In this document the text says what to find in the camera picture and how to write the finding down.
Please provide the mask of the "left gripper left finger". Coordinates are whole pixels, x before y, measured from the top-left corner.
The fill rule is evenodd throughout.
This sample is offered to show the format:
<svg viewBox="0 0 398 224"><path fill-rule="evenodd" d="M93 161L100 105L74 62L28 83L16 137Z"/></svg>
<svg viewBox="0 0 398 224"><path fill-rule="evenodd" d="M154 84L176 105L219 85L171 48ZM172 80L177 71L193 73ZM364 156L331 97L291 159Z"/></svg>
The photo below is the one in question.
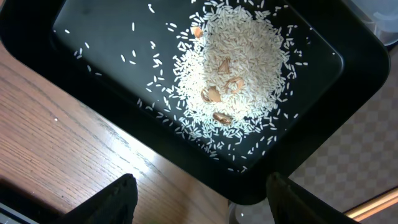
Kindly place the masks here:
<svg viewBox="0 0 398 224"><path fill-rule="evenodd" d="M137 201L136 179L124 174L54 223L131 224Z"/></svg>

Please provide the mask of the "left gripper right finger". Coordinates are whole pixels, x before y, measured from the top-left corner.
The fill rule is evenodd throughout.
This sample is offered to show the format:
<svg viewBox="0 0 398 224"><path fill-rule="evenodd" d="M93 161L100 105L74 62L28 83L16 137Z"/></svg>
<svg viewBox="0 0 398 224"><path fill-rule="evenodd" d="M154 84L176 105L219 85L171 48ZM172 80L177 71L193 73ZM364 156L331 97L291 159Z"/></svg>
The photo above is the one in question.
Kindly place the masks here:
<svg viewBox="0 0 398 224"><path fill-rule="evenodd" d="M267 178L266 193L275 224L357 224L278 172Z"/></svg>

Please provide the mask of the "pile of white rice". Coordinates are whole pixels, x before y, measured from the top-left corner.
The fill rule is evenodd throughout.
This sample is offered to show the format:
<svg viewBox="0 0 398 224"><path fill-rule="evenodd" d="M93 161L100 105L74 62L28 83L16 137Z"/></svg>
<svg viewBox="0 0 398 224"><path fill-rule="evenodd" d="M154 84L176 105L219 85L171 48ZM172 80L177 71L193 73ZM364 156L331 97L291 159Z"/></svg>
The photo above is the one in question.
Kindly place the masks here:
<svg viewBox="0 0 398 224"><path fill-rule="evenodd" d="M65 1L53 34L126 105L241 173L297 117L297 26L276 21L287 13L264 1Z"/></svg>

